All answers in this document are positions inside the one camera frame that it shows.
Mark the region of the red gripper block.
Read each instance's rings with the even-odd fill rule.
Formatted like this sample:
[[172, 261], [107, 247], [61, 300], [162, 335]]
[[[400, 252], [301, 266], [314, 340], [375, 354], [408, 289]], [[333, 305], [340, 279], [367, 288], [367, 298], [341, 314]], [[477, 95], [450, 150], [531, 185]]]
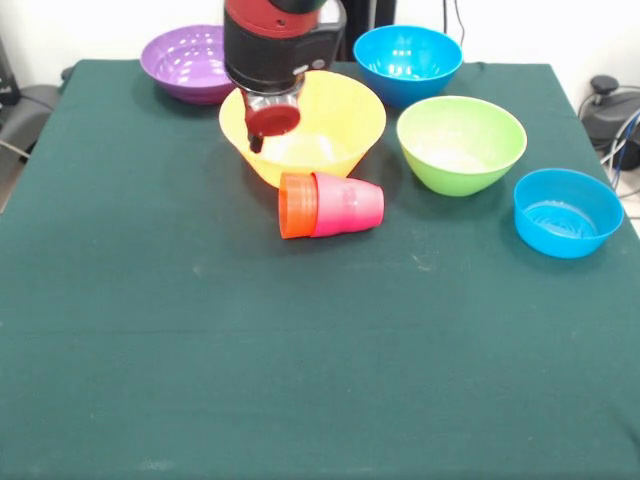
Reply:
[[244, 92], [243, 100], [249, 148], [253, 153], [262, 151], [264, 137], [284, 135], [300, 122], [297, 93], [259, 95]]

